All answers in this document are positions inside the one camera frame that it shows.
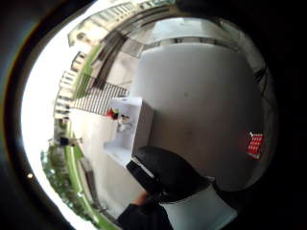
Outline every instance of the person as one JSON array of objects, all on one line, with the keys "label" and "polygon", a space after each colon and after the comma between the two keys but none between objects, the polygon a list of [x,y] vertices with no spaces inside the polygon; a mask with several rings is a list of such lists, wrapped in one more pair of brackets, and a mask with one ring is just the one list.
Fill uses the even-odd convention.
[{"label": "person", "polygon": [[174,152],[141,147],[126,168],[146,192],[118,217],[124,230],[221,229],[237,217],[215,178],[201,176]]},{"label": "person", "polygon": [[78,143],[82,143],[83,142],[83,138],[68,138],[68,137],[63,137],[63,136],[60,136],[59,139],[50,139],[49,140],[50,143],[54,143],[56,145],[59,145],[59,146],[76,146]]},{"label": "person", "polygon": [[146,191],[129,204],[117,223],[124,230],[173,230],[164,208]]}]

